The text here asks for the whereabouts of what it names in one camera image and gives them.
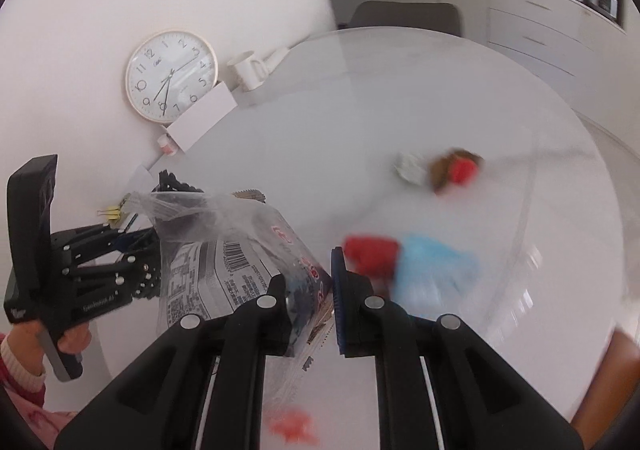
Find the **white mug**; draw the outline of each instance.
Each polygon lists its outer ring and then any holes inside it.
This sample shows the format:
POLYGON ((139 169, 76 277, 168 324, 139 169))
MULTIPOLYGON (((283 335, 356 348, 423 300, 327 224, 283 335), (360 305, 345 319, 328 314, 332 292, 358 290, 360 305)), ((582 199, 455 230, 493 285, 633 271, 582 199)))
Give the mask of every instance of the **white mug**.
POLYGON ((281 47, 280 49, 276 49, 276 51, 274 51, 271 56, 264 61, 269 74, 273 73, 276 70, 276 67, 278 67, 287 57, 289 51, 291 51, 291 49, 289 49, 288 47, 281 47))
POLYGON ((245 51, 233 57, 227 64, 235 71, 238 82, 245 91, 260 87, 269 76, 269 70, 254 51, 245 51))

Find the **floor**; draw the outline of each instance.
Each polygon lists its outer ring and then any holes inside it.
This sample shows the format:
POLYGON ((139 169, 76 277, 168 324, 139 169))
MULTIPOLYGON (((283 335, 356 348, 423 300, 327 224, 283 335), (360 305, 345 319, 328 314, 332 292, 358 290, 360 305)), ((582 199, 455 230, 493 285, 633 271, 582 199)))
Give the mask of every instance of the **floor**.
POLYGON ((618 140, 582 120, 602 155, 618 195, 625 237, 627 294, 618 323, 640 343, 640 158, 618 140))

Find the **brown object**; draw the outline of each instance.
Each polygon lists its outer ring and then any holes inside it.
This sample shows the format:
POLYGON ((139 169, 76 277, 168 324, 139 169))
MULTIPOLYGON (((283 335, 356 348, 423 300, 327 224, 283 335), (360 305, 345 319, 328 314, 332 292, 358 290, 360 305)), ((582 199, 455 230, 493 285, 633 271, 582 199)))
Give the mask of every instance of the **brown object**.
POLYGON ((470 159, 478 168, 482 166, 482 158, 468 150, 456 148, 429 163, 429 178, 434 192, 439 192, 449 183, 449 167, 456 159, 470 159))
POLYGON ((585 450, 602 437, 640 383, 640 348, 615 330, 571 425, 585 450))
POLYGON ((239 192, 233 192, 232 195, 234 195, 238 199, 251 199, 253 201, 260 201, 261 203, 267 201, 267 198, 264 196, 264 194, 256 189, 241 190, 239 192))

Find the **clock hand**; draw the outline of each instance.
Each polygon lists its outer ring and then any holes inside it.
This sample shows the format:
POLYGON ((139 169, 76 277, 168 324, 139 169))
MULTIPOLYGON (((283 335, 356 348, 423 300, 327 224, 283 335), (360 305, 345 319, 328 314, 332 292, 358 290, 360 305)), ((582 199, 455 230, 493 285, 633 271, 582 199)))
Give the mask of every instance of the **clock hand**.
POLYGON ((158 96, 160 95, 160 93, 162 92, 162 89, 164 89, 164 86, 166 85, 166 83, 171 79, 171 75, 169 74, 169 76, 167 78, 165 78, 164 80, 162 80, 164 83, 160 86, 160 90, 158 91, 158 94, 156 94, 156 96, 154 97, 154 101, 156 101, 158 99, 158 96))
POLYGON ((191 62, 193 62, 195 59, 197 58, 197 56, 194 56, 191 60, 189 60, 185 65, 183 65, 182 67, 178 67, 174 73, 177 73, 180 69, 183 69, 185 67, 187 67, 187 65, 189 65, 191 62))
POLYGON ((166 95, 164 96, 164 104, 162 104, 162 115, 164 116, 166 112, 166 101, 169 99, 169 86, 171 85, 171 78, 174 76, 175 71, 171 69, 169 73, 169 77, 166 80, 166 95))

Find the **snack package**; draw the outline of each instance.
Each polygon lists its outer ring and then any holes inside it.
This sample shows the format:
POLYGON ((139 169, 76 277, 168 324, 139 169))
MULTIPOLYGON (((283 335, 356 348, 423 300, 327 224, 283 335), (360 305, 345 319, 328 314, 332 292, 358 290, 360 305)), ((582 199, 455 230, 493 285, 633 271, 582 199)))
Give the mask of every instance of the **snack package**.
POLYGON ((267 292, 271 277, 286 281, 292 324, 290 358, 265 376, 265 400, 286 402, 287 369, 306 359, 319 311, 332 304, 327 272, 273 207, 234 196, 196 192, 133 194, 127 206, 151 220, 161 240, 158 334, 188 313, 205 319, 231 314, 267 292))

